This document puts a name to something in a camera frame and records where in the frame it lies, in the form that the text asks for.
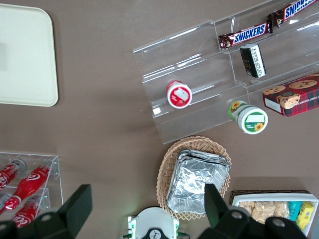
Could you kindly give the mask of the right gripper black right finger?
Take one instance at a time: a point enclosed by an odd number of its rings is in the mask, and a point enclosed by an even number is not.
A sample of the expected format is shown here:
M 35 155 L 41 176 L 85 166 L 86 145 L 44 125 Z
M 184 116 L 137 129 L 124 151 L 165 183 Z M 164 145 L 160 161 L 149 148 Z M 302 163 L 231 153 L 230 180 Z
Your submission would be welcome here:
M 292 221 L 270 217 L 264 224 L 255 221 L 240 207 L 228 207 L 213 184 L 204 187 L 204 205 L 210 227 L 200 239 L 305 239 Z

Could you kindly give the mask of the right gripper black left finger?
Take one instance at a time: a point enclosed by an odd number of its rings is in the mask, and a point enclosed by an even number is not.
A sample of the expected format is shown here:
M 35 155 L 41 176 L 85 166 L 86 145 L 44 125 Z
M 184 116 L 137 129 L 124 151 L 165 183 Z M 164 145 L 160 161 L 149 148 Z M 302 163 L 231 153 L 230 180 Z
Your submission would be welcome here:
M 56 212 L 38 216 L 25 227 L 1 221 L 2 239 L 74 239 L 92 212 L 92 187 L 82 184 Z

